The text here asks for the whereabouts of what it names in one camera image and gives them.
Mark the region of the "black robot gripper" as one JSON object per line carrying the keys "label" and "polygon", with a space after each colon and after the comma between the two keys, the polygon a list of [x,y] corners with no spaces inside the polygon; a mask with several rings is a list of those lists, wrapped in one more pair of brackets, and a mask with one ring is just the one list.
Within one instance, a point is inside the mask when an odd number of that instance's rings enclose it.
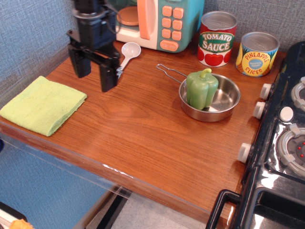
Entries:
{"label": "black robot gripper", "polygon": [[91,73],[91,61],[83,51],[100,53],[99,64],[102,92],[107,92],[118,84],[120,54],[113,42],[116,40],[116,10],[106,0],[75,0],[72,14],[78,30],[68,31],[70,45],[68,52],[73,69],[78,78]]}

